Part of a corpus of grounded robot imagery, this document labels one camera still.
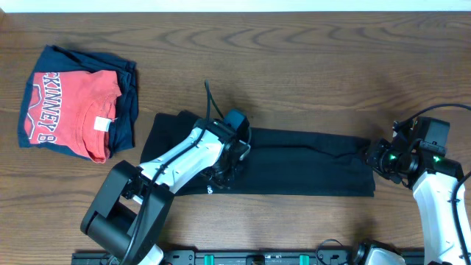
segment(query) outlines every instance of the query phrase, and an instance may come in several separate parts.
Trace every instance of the red fabric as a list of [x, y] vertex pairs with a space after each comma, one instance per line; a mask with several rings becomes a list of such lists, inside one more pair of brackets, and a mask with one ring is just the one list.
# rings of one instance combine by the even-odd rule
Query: red fabric
[[110, 157], [108, 132], [95, 130], [97, 116], [114, 119], [121, 95], [116, 72], [35, 73], [24, 124], [31, 144], [51, 142], [104, 163]]

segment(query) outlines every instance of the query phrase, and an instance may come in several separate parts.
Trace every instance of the wooden tabletop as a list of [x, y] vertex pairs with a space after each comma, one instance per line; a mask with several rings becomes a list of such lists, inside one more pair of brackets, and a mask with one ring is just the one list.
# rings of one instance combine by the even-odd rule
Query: wooden tabletop
[[[18, 148], [24, 85], [46, 44], [138, 63], [134, 149], [98, 165]], [[222, 112], [242, 109], [254, 127], [390, 138], [394, 120], [424, 107], [471, 105], [470, 17], [6, 14], [0, 25], [0, 264], [69, 264], [73, 252], [99, 250], [79, 225], [107, 173], [121, 160], [138, 165], [156, 113], [204, 115], [206, 78]], [[471, 113], [447, 108], [428, 115], [451, 123], [447, 156], [469, 170]], [[328, 238], [352, 245], [370, 237], [422, 247], [411, 191], [378, 176], [375, 181], [374, 198], [178, 197], [161, 245], [309, 249]]]

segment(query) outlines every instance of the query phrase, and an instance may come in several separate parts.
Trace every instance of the folded black pants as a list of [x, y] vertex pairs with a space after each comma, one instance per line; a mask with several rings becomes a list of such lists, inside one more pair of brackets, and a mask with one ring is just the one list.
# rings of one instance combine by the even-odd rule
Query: folded black pants
[[[188, 137], [193, 113], [159, 113], [147, 138], [141, 163], [153, 160]], [[317, 132], [252, 128], [252, 149], [231, 189], [218, 189], [196, 176], [177, 195], [290, 194], [373, 197], [372, 170], [361, 159], [369, 140]]]

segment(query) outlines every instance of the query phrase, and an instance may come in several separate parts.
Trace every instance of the clothing label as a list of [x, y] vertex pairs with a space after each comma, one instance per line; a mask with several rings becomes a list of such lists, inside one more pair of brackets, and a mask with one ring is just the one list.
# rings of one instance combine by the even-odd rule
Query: clothing label
[[102, 132], [107, 132], [110, 129], [111, 119], [103, 118], [103, 117], [96, 117], [95, 118], [95, 125], [93, 128], [95, 130], [101, 130]]

